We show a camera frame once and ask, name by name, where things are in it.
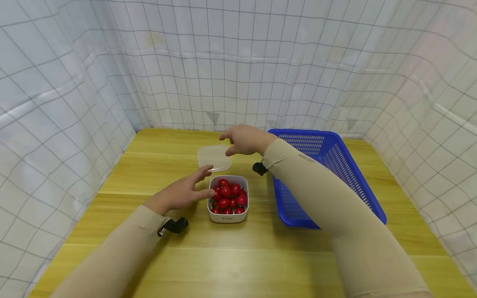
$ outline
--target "white plastic bowl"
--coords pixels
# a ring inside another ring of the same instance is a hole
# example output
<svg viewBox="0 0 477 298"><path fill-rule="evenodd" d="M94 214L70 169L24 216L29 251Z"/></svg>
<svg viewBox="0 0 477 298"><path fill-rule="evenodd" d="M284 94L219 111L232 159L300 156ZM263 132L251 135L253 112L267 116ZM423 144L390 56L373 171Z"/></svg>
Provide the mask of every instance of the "white plastic bowl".
<svg viewBox="0 0 477 298"><path fill-rule="evenodd" d="M249 211L250 207L250 192L249 192L249 184L247 180L242 177L242 176L215 176L210 180L209 188L213 189L215 186L218 185L218 181L220 179L226 179L227 181L230 182L230 185L234 183L238 183L240 185L240 188L243 188L245 192L247 193L247 205L245 206L245 212L241 214L230 214L230 215L225 215L225 214L215 214L210 211L209 206L210 202L213 200L212 198L209 198L207 200L207 210L209 212L209 217L212 219L212 221L216 223L226 223L226 224L231 224L231 223L239 223L243 221L247 217L247 212Z"/></svg>

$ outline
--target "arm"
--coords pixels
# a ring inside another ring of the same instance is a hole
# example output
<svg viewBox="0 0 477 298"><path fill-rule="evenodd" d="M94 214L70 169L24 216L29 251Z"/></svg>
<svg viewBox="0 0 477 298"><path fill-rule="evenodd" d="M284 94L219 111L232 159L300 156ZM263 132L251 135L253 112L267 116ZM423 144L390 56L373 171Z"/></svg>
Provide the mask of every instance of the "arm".
<svg viewBox="0 0 477 298"><path fill-rule="evenodd" d="M339 177L271 134L236 126L221 135L235 153L263 156L263 164L330 235L348 297L431 297L421 275L385 225Z"/></svg>
<svg viewBox="0 0 477 298"><path fill-rule="evenodd" d="M195 184L210 176L211 168L204 166L150 197L65 278L52 297L120 297L158 243L157 231L168 220L164 215L215 194L211 189L195 191Z"/></svg>

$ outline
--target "black clip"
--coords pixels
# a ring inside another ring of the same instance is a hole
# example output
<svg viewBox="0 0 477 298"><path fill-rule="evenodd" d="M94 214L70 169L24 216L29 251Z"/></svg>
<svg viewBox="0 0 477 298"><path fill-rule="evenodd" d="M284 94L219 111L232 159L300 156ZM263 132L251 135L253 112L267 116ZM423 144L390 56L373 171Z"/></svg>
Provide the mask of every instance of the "black clip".
<svg viewBox="0 0 477 298"><path fill-rule="evenodd" d="M263 176L266 172L268 172L268 169L262 163L255 163L252 167L252 170L260 176Z"/></svg>
<svg viewBox="0 0 477 298"><path fill-rule="evenodd" d="M177 221L169 219L162 227L157 231L157 235L162 237L165 230L171 231L172 233L179 234L184 231L189 226L189 222L185 217L181 217Z"/></svg>

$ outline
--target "left hand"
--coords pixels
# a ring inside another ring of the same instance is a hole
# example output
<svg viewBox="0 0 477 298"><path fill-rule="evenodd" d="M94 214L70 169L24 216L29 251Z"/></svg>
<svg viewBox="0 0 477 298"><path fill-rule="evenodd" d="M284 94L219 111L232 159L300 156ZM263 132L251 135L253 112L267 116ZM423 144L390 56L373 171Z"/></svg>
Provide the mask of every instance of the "left hand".
<svg viewBox="0 0 477 298"><path fill-rule="evenodd" d="M205 165L197 172L181 178L144 202L144 206L165 216L169 210L189 207L192 203L215 195L213 189L196 191L196 183L212 175L212 165Z"/></svg>

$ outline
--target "hand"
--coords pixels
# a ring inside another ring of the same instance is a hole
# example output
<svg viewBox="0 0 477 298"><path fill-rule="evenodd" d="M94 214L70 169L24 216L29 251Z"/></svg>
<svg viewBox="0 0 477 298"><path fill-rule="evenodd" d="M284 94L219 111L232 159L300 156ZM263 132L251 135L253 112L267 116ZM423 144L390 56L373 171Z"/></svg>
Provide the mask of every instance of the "hand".
<svg viewBox="0 0 477 298"><path fill-rule="evenodd" d="M213 189L196 191L196 183L212 175L212 165L205 165L197 172L170 184L144 202L144 206L165 216L169 210L189 207L192 203L215 195Z"/></svg>
<svg viewBox="0 0 477 298"><path fill-rule="evenodd" d="M233 145L225 151L226 156L232 156L237 153L250 155L255 152L263 156L267 147L278 139L278 137L272 134L245 124L230 127L218 139L222 141L226 138Z"/></svg>

